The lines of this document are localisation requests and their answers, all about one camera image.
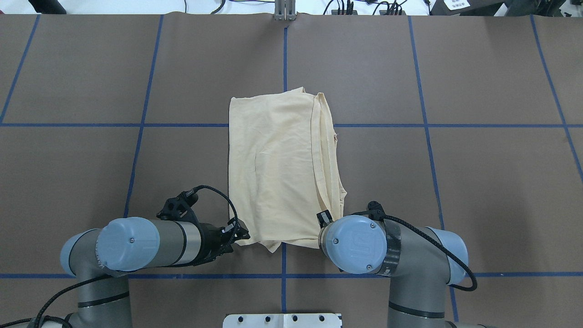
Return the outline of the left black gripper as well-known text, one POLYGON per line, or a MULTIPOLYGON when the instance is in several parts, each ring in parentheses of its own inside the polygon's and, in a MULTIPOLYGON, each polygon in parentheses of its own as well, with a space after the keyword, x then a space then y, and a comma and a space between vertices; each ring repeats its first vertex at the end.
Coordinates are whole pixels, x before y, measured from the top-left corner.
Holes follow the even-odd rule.
POLYGON ((233 243, 250 239, 248 230, 237 221, 237 211, 232 201, 217 192, 229 204, 233 216, 223 227, 200 222, 192 209, 199 197, 196 191, 183 191, 166 200, 158 212, 158 232, 161 242, 158 266, 199 266, 233 252, 233 243))

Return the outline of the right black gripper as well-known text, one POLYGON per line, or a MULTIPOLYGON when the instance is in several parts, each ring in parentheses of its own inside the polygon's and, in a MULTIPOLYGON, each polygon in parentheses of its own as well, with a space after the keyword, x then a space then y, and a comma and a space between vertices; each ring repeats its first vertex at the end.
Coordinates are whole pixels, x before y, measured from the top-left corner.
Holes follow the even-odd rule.
POLYGON ((317 220, 320 229, 324 229, 333 223, 333 218, 329 210, 323 210, 317 214, 317 220))

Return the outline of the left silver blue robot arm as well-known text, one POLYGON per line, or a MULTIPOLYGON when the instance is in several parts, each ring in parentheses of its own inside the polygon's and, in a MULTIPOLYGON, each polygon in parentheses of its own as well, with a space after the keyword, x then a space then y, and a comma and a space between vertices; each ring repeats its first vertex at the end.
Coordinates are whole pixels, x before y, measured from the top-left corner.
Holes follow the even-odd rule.
POLYGON ((202 185, 167 199, 156 219, 119 218, 104 228, 71 237, 61 249, 61 266, 77 284, 57 292, 27 324, 41 328, 131 328, 129 274, 145 268, 194 267, 233 251, 233 243, 250 238, 235 206, 227 224, 198 220, 192 206, 202 185))

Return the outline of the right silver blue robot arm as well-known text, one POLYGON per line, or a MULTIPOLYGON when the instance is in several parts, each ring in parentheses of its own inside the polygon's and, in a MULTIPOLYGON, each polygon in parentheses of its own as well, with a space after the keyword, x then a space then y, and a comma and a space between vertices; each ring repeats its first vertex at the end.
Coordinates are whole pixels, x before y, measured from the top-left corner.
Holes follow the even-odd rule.
POLYGON ((418 228, 381 208, 339 220, 328 210, 316 217, 319 249, 339 270, 389 278, 389 328, 469 327, 445 319, 447 288, 477 289, 468 249, 456 233, 418 228))

